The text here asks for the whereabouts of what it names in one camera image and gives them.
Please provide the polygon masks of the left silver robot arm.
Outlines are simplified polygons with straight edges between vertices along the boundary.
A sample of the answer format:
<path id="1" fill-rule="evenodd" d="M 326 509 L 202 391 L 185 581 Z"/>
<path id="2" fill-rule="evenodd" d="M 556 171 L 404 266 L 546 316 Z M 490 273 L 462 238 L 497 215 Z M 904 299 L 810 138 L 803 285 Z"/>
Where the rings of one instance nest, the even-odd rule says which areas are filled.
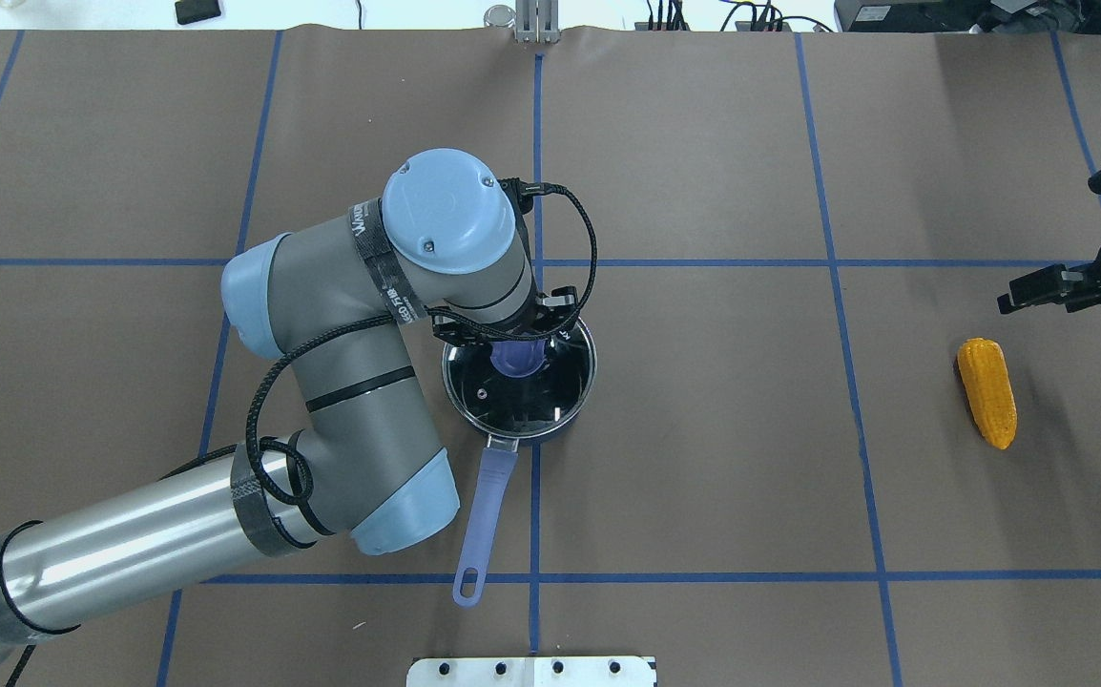
<path id="1" fill-rule="evenodd" d="M 404 161 L 377 198 L 228 261 L 229 325 L 271 362 L 239 443 L 128 494 L 0 534 L 0 665 L 14 648 L 250 561 L 349 533 L 415 545 L 460 506 L 401 332 L 450 346 L 543 341 L 592 283 L 542 292 L 524 221 L 563 184 L 499 178 L 456 149 Z"/>

